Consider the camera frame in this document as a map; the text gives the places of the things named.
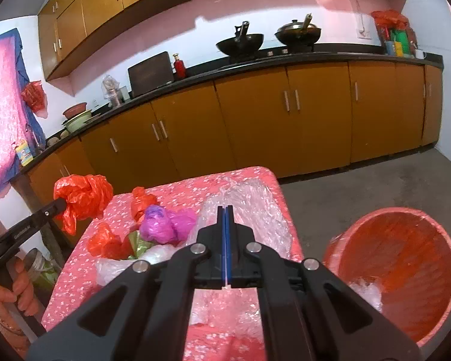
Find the wok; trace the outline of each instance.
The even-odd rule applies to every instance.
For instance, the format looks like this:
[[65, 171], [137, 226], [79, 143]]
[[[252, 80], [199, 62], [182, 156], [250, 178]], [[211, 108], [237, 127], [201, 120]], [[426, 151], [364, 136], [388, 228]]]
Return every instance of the wok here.
[[263, 34], [248, 34], [249, 22], [243, 21], [241, 26], [235, 26], [236, 36], [216, 44], [217, 48], [231, 57], [254, 54], [264, 41]]
[[312, 15], [308, 14], [304, 22], [293, 20], [292, 23], [282, 26], [275, 33], [279, 42], [286, 46], [312, 46], [321, 37], [321, 29], [311, 24]]

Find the table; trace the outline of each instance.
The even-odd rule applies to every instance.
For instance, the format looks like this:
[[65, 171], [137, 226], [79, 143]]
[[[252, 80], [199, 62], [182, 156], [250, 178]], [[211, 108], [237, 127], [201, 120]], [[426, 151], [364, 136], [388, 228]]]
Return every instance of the table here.
[[[221, 187], [228, 185], [231, 180], [241, 182], [251, 178], [260, 179], [272, 192], [292, 235], [290, 259], [301, 261], [303, 259], [302, 250], [286, 201], [277, 179], [267, 168], [249, 167], [196, 177], [153, 187], [147, 189], [147, 192], [155, 194], [159, 202], [168, 209], [179, 210], [187, 207], [198, 213], [202, 202], [210, 195], [217, 193]], [[122, 239], [125, 238], [129, 230], [136, 226], [130, 214], [131, 199], [131, 193], [114, 196], [104, 212], [104, 218], [102, 220], [94, 219], [77, 243], [58, 278], [50, 303], [43, 315], [42, 324], [47, 330], [52, 329], [77, 309], [84, 299], [100, 289], [95, 282], [96, 259], [87, 251], [88, 239], [96, 232], [101, 221], [109, 223], [112, 232], [120, 235]], [[258, 341], [235, 338], [230, 333], [218, 332], [217, 328], [209, 326], [190, 326], [184, 359], [213, 361], [250, 359], [260, 361], [265, 359], [265, 351], [263, 344]]]

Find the electrical outlet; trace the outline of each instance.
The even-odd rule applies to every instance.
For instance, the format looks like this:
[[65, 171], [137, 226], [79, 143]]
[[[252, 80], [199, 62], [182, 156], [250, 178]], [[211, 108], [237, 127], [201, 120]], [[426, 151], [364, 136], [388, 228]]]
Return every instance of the electrical outlet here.
[[357, 37], [359, 39], [372, 39], [371, 32], [368, 30], [357, 30]]

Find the curtain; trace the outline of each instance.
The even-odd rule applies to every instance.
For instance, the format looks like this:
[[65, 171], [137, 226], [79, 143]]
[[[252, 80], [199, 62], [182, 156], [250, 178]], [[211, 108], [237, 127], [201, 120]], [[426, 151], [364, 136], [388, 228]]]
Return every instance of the curtain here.
[[35, 141], [45, 144], [42, 128], [22, 99], [21, 92], [28, 82], [22, 40], [14, 28], [0, 35], [0, 191], [19, 171], [14, 143], [26, 140], [33, 155]]

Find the silver screw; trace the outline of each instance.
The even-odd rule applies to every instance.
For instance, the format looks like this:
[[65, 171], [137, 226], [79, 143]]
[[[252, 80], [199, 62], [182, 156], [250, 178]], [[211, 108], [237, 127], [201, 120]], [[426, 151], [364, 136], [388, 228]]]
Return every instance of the silver screw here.
[[149, 267], [150, 263], [147, 262], [146, 260], [137, 260], [137, 262], [135, 262], [132, 265], [132, 270], [135, 271], [136, 273], [143, 273], [147, 271]]
[[262, 250], [262, 246], [257, 242], [247, 243], [246, 250], [249, 252], [259, 252]]
[[319, 268], [319, 262], [314, 258], [306, 259], [303, 265], [308, 270], [317, 270]]
[[203, 254], [206, 248], [202, 243], [195, 243], [190, 246], [190, 250], [193, 254]]

